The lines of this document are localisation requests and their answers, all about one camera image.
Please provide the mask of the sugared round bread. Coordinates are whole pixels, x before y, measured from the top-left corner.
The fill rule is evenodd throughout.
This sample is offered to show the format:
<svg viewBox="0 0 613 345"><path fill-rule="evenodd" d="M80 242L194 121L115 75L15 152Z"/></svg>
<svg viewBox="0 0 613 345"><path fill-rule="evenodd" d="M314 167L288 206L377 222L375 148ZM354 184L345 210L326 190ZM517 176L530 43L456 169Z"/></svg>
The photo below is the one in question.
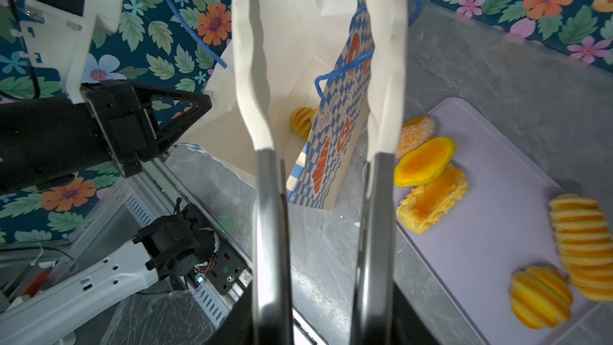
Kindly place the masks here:
<svg viewBox="0 0 613 345"><path fill-rule="evenodd" d="M435 128L434 119L426 115L405 122L402 125L396 158L402 158L431 140L435 134Z"/></svg>

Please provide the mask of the checkered paper bag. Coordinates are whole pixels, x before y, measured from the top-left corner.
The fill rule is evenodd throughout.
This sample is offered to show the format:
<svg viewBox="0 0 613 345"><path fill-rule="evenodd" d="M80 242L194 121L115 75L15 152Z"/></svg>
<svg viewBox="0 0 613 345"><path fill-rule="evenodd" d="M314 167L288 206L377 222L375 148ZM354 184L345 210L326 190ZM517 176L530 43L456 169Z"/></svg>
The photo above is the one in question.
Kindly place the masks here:
<svg viewBox="0 0 613 345"><path fill-rule="evenodd" d="M259 0L270 86L268 118L291 204L330 210L354 147L368 126L375 43L367 0ZM202 149L256 182L256 155L239 110L231 41L206 91L212 109L180 143ZM290 126L299 107L318 108L306 142Z"/></svg>

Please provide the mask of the metal tongs white tips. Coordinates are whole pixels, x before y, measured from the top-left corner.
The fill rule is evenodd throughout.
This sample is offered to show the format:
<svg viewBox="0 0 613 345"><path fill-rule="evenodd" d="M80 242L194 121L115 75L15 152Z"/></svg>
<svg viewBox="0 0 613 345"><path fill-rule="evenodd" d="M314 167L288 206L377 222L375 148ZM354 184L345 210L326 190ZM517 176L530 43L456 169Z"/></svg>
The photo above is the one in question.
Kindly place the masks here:
<svg viewBox="0 0 613 345"><path fill-rule="evenodd" d="M282 166L268 118L270 86L259 0L232 0L236 97L256 155L254 340L291 344L291 264ZM362 207L351 343L388 344L394 301L393 172L406 85L408 0L367 0L375 43L368 86L369 177Z"/></svg>

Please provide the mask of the yellow oval bread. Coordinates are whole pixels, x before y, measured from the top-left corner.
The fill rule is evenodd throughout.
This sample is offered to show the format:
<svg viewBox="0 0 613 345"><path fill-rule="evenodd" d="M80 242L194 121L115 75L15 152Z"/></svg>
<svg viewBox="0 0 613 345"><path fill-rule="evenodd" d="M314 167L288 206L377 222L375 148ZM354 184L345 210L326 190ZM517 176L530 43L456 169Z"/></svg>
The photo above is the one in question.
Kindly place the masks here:
<svg viewBox="0 0 613 345"><path fill-rule="evenodd" d="M450 137L437 137L405 155L394 170L394 185L399 188L425 185L442 174L457 151Z"/></svg>

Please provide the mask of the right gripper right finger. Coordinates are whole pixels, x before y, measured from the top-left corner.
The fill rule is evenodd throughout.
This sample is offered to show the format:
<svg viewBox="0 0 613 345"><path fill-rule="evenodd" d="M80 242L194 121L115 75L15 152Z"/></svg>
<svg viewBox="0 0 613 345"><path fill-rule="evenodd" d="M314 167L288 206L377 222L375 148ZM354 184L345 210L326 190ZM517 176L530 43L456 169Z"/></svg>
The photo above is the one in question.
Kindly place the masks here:
<svg viewBox="0 0 613 345"><path fill-rule="evenodd" d="M397 284L394 284L391 343L393 345L439 345Z"/></svg>

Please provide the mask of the pale ridged long bread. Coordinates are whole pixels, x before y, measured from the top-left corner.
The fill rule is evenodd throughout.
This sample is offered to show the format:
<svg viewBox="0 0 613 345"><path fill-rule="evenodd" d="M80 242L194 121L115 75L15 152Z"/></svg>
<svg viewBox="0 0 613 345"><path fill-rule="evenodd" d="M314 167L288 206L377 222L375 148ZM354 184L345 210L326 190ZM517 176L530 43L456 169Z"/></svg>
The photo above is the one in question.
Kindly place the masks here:
<svg viewBox="0 0 613 345"><path fill-rule="evenodd" d="M597 200L565 193L549 201L557 252L586 299L612 301L612 232Z"/></svg>

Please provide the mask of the large striped loaf bread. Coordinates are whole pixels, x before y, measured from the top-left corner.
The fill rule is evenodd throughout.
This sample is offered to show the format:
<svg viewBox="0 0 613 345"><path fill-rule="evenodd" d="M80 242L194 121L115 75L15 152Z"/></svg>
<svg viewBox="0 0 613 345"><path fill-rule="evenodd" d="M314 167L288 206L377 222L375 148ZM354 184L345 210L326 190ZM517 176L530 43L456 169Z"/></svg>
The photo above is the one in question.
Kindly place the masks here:
<svg viewBox="0 0 613 345"><path fill-rule="evenodd" d="M318 110L318 108L299 107L298 110L295 110L291 115L291 130L304 142L306 142L309 137Z"/></svg>

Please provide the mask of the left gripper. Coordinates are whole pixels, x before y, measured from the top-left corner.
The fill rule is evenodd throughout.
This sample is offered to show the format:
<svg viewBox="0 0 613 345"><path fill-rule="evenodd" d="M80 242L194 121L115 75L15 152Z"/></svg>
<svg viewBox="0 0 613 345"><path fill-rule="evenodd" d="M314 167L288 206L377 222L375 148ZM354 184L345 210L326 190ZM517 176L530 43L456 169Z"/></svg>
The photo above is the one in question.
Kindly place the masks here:
<svg viewBox="0 0 613 345"><path fill-rule="evenodd" d="M132 177L212 109L207 94L131 81L84 85L81 92L80 104L61 95L2 105L2 194L68 185L77 172L106 162ZM188 108L159 124L153 109L158 98Z"/></svg>

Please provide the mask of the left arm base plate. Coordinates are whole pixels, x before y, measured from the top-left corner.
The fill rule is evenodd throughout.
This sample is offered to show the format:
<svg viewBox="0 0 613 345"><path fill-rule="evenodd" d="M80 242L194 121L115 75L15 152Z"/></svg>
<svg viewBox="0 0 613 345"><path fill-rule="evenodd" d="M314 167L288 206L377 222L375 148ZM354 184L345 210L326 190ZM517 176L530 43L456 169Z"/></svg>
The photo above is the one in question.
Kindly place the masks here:
<svg viewBox="0 0 613 345"><path fill-rule="evenodd" d="M228 296L239 283L239 277L248 270L244 258L209 224L207 217L194 204L182 210L189 227L203 234L204 259L196 262L186 280L193 288L208 281L222 296Z"/></svg>

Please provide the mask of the long ridged glazed bread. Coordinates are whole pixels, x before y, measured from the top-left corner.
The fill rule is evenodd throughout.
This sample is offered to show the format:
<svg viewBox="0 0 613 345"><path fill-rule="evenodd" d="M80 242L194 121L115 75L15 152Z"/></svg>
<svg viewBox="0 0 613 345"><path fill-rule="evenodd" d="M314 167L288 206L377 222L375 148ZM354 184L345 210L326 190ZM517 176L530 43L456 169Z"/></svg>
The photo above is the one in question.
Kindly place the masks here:
<svg viewBox="0 0 613 345"><path fill-rule="evenodd" d="M427 185L418 185L396 209L402 226L418 235L436 225L469 192L464 172L448 165Z"/></svg>

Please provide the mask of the lilac plastic tray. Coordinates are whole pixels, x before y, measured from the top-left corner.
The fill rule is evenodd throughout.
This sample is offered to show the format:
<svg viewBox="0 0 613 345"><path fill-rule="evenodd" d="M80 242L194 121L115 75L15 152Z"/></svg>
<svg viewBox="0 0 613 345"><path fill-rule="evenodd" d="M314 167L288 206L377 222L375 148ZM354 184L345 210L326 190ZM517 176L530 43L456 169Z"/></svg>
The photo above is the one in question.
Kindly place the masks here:
<svg viewBox="0 0 613 345"><path fill-rule="evenodd" d="M402 235L484 344L557 344L598 308L574 296L571 319L525 327L512 312L512 275L531 265L560 268L548 203L560 186L469 102L431 110L437 134L453 138L453 165L469 192L427 233Z"/></svg>

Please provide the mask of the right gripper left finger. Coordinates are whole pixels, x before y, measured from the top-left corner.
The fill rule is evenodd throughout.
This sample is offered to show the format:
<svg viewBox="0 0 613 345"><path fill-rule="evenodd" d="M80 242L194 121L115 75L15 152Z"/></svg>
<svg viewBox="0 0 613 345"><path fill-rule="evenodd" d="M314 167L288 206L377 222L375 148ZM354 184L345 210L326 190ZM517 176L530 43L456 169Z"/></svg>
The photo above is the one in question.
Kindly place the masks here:
<svg viewBox="0 0 613 345"><path fill-rule="evenodd" d="M254 343L252 290L251 285L245 289L244 294L239 298L223 324L208 339L207 345L252 345Z"/></svg>

